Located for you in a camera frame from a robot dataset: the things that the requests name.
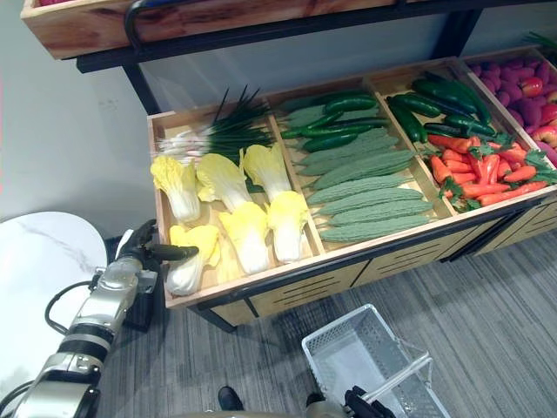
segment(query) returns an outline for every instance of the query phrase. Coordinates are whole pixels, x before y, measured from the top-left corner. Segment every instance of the gray carpet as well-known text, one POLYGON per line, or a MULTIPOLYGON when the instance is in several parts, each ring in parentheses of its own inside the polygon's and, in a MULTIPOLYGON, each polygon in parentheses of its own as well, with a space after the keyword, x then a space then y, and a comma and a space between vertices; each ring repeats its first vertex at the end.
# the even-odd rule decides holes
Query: gray carpet
POLYGON ((431 353, 452 417, 557 416, 557 231, 480 257, 439 262, 293 308, 227 334, 189 310, 156 309, 124 330, 101 381, 99 417, 218 408, 228 384, 250 410, 301 415, 316 388, 300 342, 366 303, 431 353))

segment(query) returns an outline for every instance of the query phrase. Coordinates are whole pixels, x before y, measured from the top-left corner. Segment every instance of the black cable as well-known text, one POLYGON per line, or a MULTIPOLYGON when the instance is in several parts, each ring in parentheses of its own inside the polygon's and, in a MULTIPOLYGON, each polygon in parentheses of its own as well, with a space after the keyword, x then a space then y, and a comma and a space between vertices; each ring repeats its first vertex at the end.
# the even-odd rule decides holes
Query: black cable
MULTIPOLYGON (((2 412, 6 409, 6 407, 8 405, 10 405, 10 402, 12 402, 14 399, 16 399, 20 394, 24 394, 27 391, 27 389, 30 388, 30 386, 33 384, 33 382, 34 381, 26 381, 23 385, 19 385, 17 388, 15 388, 11 392, 9 392, 2 399, 2 401, 0 401, 0 416, 2 416, 2 412)), ((13 413, 13 411, 11 411, 7 415, 2 416, 2 418, 7 418, 8 416, 11 416, 12 413, 13 413)))
POLYGON ((44 320, 46 320, 46 323, 49 325, 49 327, 59 332, 61 335, 66 335, 66 333, 68 332, 68 328, 64 327, 61 324, 58 324, 55 320, 52 320, 50 318, 50 310, 52 309, 54 304, 58 302, 58 300, 66 293, 68 293, 71 289, 75 289, 76 287, 80 286, 89 286, 91 283, 91 280, 80 281, 78 283, 74 283, 73 285, 69 285, 68 287, 62 289, 60 292, 54 295, 49 304, 46 306, 46 309, 44 309, 44 320))

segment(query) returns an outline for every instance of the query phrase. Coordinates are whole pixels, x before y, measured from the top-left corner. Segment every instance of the white wall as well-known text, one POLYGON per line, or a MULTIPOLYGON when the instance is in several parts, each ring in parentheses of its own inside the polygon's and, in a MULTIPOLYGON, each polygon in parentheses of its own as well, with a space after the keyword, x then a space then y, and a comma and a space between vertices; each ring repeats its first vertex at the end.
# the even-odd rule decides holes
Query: white wall
MULTIPOLYGON (((3 146, 0 217, 72 212, 104 236, 154 214, 144 110, 120 69, 80 74, 55 61, 0 0, 3 146)), ((484 11, 465 53, 557 37, 557 3, 484 11)), ((164 110, 218 102, 227 86, 264 91, 427 59, 443 16, 362 25, 143 64, 164 110)))

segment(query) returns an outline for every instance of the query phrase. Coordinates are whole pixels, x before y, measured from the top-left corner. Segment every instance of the white marble table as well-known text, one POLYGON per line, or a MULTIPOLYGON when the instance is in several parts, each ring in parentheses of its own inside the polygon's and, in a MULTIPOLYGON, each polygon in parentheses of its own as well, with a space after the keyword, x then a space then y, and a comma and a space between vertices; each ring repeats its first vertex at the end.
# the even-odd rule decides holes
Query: white marble table
MULTIPOLYGON (((64 287, 90 280, 106 266, 104 242, 84 219, 39 212, 0 224, 0 398, 34 379, 62 335, 46 325, 44 309, 64 287)), ((69 291, 50 317, 68 327, 88 294, 69 291)))

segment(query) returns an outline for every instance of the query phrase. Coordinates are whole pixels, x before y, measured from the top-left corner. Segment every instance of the robotic arm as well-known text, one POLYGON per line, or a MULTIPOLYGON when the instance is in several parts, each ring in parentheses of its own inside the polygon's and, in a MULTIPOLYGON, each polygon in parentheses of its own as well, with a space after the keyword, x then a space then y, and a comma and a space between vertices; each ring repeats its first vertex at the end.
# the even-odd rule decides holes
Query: robotic arm
POLYGON ((195 246, 150 244, 152 219, 122 246, 115 261, 99 277, 55 354, 17 405, 12 418, 92 418, 97 412, 103 364, 138 293, 154 289, 158 266, 198 253, 195 246))

